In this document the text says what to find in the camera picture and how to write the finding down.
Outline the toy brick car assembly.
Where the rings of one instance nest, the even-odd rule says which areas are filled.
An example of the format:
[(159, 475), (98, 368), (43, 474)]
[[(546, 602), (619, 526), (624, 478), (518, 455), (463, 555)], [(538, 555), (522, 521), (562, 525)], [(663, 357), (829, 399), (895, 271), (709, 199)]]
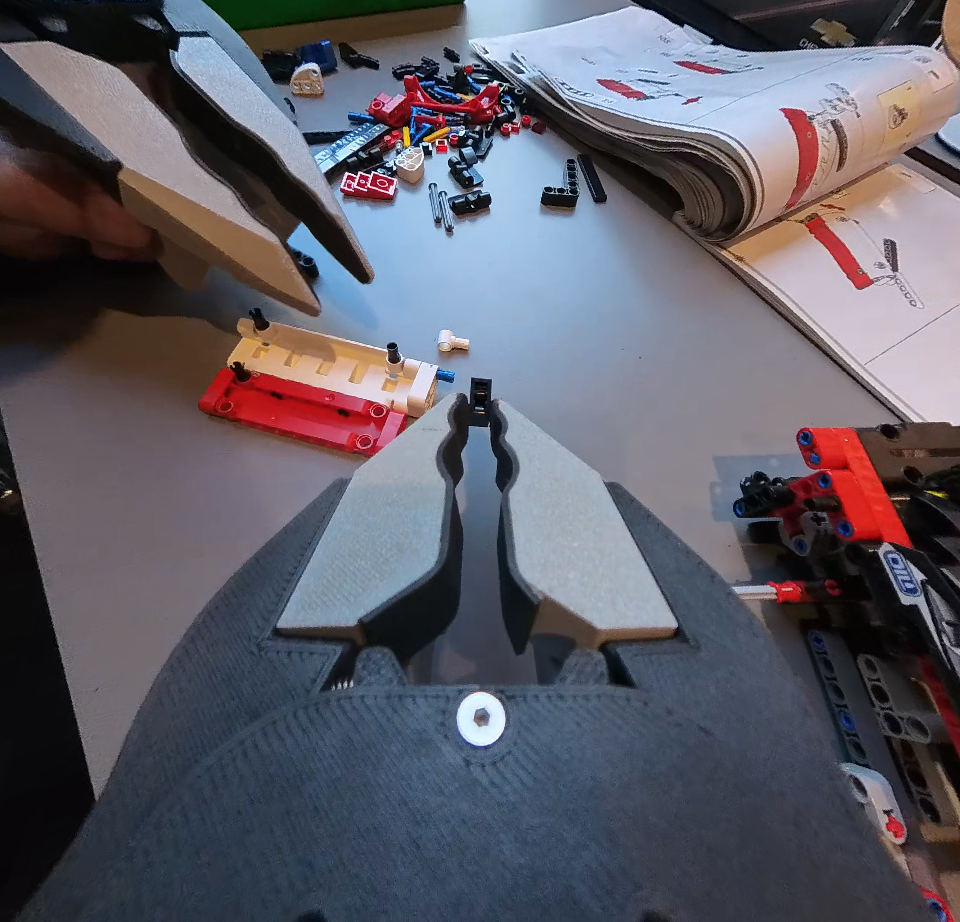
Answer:
[(923, 894), (958, 920), (958, 427), (804, 427), (803, 476), (753, 472), (734, 515), (781, 549), (782, 581), (861, 810)]

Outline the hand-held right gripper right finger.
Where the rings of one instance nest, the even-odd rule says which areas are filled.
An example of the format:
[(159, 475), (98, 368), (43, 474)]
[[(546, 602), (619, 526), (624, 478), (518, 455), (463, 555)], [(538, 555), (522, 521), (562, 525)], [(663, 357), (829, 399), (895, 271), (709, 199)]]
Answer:
[(601, 475), (504, 401), (490, 404), (490, 442), (514, 652), (538, 636), (589, 650), (674, 637), (678, 619)]

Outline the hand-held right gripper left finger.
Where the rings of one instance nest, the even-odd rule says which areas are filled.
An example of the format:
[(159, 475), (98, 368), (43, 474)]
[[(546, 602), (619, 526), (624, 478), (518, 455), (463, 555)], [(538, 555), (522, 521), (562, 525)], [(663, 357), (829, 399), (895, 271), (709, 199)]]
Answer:
[(383, 647), (410, 660), (446, 631), (461, 596), (456, 487), (469, 430), (469, 399), (451, 394), (354, 472), (277, 633)]

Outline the white brick panel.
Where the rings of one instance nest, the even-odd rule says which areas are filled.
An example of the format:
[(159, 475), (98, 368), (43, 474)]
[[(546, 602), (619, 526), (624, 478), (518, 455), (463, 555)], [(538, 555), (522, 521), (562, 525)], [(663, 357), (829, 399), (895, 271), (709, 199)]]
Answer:
[(241, 361), (256, 373), (378, 402), (413, 418), (425, 415), (436, 402), (436, 364), (403, 355), (403, 372), (393, 378), (384, 347), (278, 322), (258, 333), (249, 317), (238, 321), (237, 330), (241, 339), (227, 365)]

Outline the pile of small brick pieces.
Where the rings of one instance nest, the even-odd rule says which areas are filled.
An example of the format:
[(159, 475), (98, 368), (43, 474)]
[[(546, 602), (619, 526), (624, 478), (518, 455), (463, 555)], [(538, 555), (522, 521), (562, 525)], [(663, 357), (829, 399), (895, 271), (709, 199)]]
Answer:
[(327, 144), (365, 123), (390, 126), (392, 133), (376, 148), (359, 152), (332, 177), (346, 172), (381, 172), (396, 176), (394, 160), (404, 148), (423, 147), (426, 157), (471, 146), (484, 160), (497, 135), (510, 137), (530, 129), (542, 133), (527, 109), (527, 94), (478, 65), (462, 63), (459, 53), (443, 49), (443, 62), (423, 55), (395, 65), (390, 77), (400, 85), (394, 94), (376, 95), (364, 110), (347, 113), (348, 129), (301, 127), (310, 146)]

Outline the person's body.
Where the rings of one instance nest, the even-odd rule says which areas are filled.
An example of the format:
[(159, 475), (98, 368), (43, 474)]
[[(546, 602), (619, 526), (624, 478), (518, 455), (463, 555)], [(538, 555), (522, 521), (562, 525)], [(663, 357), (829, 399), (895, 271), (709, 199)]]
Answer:
[(13, 920), (94, 804), (14, 458), (1, 432), (1, 919)]

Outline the open instruction booklet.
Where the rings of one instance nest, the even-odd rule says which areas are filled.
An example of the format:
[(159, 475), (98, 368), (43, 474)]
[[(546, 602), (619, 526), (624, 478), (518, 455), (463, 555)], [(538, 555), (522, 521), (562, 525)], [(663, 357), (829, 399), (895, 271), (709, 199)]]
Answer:
[(958, 112), (941, 49), (742, 52), (641, 7), (474, 38), (890, 409), (958, 423), (959, 201), (898, 160)]

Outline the black angled beam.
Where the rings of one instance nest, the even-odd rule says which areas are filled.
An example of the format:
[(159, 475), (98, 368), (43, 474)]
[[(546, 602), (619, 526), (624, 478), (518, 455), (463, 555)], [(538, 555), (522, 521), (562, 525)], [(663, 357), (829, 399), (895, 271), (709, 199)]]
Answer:
[(541, 192), (540, 205), (549, 209), (575, 209), (580, 198), (578, 163), (575, 158), (565, 161), (563, 176), (558, 186), (546, 186)]

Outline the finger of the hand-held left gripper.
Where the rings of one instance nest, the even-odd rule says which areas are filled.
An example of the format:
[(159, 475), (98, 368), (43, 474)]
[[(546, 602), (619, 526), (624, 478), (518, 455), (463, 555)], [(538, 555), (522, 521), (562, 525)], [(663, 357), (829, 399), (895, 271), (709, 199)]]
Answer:
[(158, 233), (159, 260), (187, 288), (222, 268), (311, 316), (321, 307), (286, 245), (187, 148), (174, 124), (120, 68), (53, 42), (2, 51), (120, 163), (125, 208)]
[(208, 36), (169, 53), (169, 111), (187, 144), (286, 252), (301, 226), (359, 282), (374, 270), (297, 125)]

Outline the long black beam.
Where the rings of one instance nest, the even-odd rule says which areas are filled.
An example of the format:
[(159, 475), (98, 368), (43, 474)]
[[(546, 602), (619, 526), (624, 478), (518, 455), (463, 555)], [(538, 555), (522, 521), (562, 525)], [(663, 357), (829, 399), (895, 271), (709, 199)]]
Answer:
[(357, 153), (376, 148), (392, 132), (388, 125), (365, 123), (345, 132), (333, 142), (312, 146), (310, 150), (319, 170), (332, 177), (336, 172), (341, 172)]

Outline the grey desk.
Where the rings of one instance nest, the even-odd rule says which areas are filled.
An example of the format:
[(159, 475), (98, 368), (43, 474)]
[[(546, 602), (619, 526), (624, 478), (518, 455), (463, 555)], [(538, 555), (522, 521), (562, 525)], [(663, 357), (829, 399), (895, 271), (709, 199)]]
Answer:
[[(571, 245), (522, 268), (491, 244), (462, 283), (434, 259), (414, 295), (473, 299), (497, 374), (574, 442), (666, 438), (627, 381), (640, 316)], [(16, 920), (934, 920), (769, 632), (620, 484), (601, 488), (678, 641), (576, 644), (556, 679), (495, 687), (486, 747), (456, 718), (479, 690), (405, 675), (426, 615), (361, 649), (278, 635), (371, 462), (323, 491), (314, 471), (317, 498), (198, 614)]]

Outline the person's left hand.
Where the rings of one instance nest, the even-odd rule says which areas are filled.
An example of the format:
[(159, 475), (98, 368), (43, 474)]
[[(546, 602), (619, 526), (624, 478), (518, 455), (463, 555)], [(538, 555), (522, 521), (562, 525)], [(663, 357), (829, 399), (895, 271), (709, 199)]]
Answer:
[(68, 161), (2, 139), (1, 254), (152, 262), (155, 233)]

